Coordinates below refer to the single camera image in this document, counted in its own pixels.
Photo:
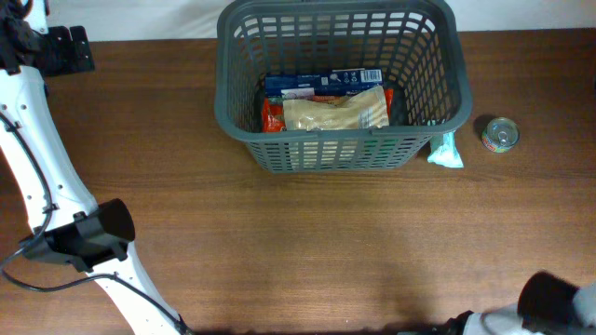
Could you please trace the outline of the blue pasta box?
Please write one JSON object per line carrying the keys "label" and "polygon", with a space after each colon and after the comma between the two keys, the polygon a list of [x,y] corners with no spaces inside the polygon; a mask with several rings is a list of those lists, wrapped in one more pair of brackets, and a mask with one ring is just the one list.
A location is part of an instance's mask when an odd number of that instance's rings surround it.
{"label": "blue pasta box", "polygon": [[350,96],[382,86],[380,69],[333,70],[322,74],[268,75],[264,80],[267,98],[302,99],[313,96]]}

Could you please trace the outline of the grey plastic shopping basket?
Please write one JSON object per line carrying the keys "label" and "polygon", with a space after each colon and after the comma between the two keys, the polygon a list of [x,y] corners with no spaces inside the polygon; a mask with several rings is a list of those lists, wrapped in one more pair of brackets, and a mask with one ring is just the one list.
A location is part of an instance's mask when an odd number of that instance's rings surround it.
{"label": "grey plastic shopping basket", "polygon": [[[443,1],[236,1],[217,37],[218,124],[272,173],[397,168],[471,113],[455,17]],[[264,132],[267,76],[356,68],[380,69],[393,89],[386,127]],[[384,163],[365,163],[364,142],[377,139],[397,144]]]}

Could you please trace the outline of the small tin can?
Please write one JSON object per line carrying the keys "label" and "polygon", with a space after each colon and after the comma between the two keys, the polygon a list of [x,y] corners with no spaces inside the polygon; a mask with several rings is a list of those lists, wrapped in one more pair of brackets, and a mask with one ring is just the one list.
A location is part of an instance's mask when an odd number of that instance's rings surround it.
{"label": "small tin can", "polygon": [[498,117],[489,122],[481,134],[483,145],[491,152],[503,154],[516,146],[520,139],[517,124],[506,117]]}

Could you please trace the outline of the green lid glass jar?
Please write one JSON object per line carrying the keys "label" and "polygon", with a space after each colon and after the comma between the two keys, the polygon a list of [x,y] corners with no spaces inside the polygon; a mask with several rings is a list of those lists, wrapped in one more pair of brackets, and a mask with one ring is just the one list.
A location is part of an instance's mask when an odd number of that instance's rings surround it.
{"label": "green lid glass jar", "polygon": [[361,158],[372,165],[384,163],[397,144],[395,139],[377,139],[364,142]]}

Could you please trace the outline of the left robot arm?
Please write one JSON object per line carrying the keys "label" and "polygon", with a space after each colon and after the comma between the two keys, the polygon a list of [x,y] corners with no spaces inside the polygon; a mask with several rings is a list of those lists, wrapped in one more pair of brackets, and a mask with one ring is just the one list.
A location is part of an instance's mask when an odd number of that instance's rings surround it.
{"label": "left robot arm", "polygon": [[20,187],[31,235],[2,260],[72,266],[95,282],[137,334],[189,334],[138,257],[135,229],[120,199],[102,204],[77,175],[47,104],[46,78],[94,70],[81,26],[50,27],[46,1],[1,4],[1,150]]}

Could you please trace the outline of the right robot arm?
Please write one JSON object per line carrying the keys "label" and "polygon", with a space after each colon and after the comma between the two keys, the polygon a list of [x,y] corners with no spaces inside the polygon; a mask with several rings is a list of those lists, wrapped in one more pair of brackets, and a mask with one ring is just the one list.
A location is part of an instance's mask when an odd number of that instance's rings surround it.
{"label": "right robot arm", "polygon": [[595,285],[574,285],[546,271],[534,274],[518,301],[471,311],[435,328],[440,335],[595,335]]}

